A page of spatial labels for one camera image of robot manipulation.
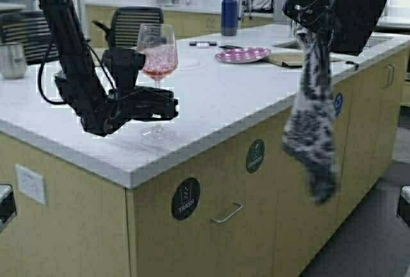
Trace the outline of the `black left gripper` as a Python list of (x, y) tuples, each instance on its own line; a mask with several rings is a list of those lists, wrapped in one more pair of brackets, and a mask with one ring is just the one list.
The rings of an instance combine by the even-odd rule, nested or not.
[(108, 95), (111, 121), (170, 121), (179, 115), (173, 91), (135, 86), (131, 90), (111, 89)]

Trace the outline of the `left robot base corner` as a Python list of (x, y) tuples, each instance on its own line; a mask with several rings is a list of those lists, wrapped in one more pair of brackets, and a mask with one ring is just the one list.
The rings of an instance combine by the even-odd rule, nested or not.
[(1, 184), (1, 232), (11, 223), (17, 215), (13, 187)]

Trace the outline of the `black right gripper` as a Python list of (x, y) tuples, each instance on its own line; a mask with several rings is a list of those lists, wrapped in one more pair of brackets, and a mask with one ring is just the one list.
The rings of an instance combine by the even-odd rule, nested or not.
[(285, 0), (282, 12), (308, 30), (334, 29), (335, 0)]

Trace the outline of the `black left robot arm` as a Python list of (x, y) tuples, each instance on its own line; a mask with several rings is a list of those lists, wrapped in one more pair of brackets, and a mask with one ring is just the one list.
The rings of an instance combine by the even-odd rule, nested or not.
[(115, 81), (115, 88), (105, 91), (73, 1), (38, 2), (51, 31), (50, 40), (58, 50), (61, 71), (54, 82), (85, 132), (105, 137), (132, 120), (155, 122), (177, 117), (178, 100), (172, 91), (137, 85), (138, 73), (147, 63), (144, 54), (122, 47), (105, 50), (102, 64)]

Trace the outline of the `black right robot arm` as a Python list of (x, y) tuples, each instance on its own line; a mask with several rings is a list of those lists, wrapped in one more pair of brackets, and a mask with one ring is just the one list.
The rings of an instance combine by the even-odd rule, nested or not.
[(282, 11), (332, 53), (363, 52), (388, 0), (286, 0)]

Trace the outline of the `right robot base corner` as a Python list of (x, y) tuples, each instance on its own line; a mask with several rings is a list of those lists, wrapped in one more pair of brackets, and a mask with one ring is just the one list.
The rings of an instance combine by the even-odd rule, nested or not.
[(409, 229), (409, 185), (404, 185), (400, 188), (397, 218)]

